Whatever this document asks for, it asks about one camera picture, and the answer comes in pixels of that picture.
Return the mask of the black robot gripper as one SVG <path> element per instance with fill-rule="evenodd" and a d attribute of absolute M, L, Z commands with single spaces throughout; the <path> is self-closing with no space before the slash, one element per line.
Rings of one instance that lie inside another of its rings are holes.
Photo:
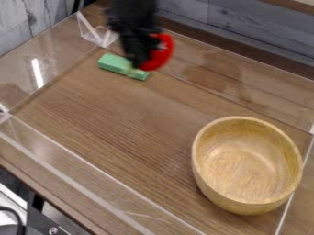
<path fill-rule="evenodd" d="M 151 59 L 157 48 L 157 0 L 109 0 L 105 10 L 109 29 L 120 36 L 127 59 L 133 68 Z"/>

